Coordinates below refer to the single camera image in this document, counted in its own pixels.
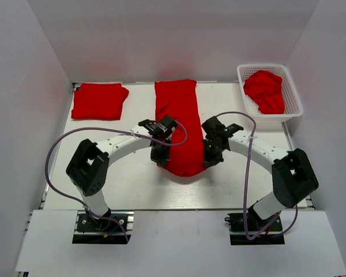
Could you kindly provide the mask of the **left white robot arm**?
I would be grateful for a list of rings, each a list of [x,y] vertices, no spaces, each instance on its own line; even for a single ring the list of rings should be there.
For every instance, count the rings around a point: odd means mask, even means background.
[[[78,145],[66,174],[81,193],[86,208],[91,211],[91,224],[97,230],[110,225],[110,209],[102,187],[108,168],[123,157],[140,149],[151,148],[151,160],[166,166],[170,160],[170,144],[177,122],[169,116],[160,121],[143,120],[129,131],[101,142],[85,139]]]

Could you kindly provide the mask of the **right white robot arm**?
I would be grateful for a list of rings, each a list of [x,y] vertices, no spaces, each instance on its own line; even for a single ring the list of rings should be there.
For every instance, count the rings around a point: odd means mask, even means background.
[[[264,229],[276,213],[293,208],[318,189],[317,177],[305,151],[277,148],[235,123],[225,126],[217,117],[207,119],[202,128],[206,133],[204,167],[223,162],[223,152],[230,151],[245,156],[271,174],[272,191],[247,210],[252,228]]]

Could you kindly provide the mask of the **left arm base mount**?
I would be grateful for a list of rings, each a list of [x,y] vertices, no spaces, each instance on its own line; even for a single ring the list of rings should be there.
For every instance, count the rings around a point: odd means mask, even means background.
[[[112,212],[111,217],[119,222],[127,238],[130,239],[134,212]],[[86,212],[79,212],[76,217],[72,244],[126,245],[127,240],[122,229],[114,221],[100,222]]]

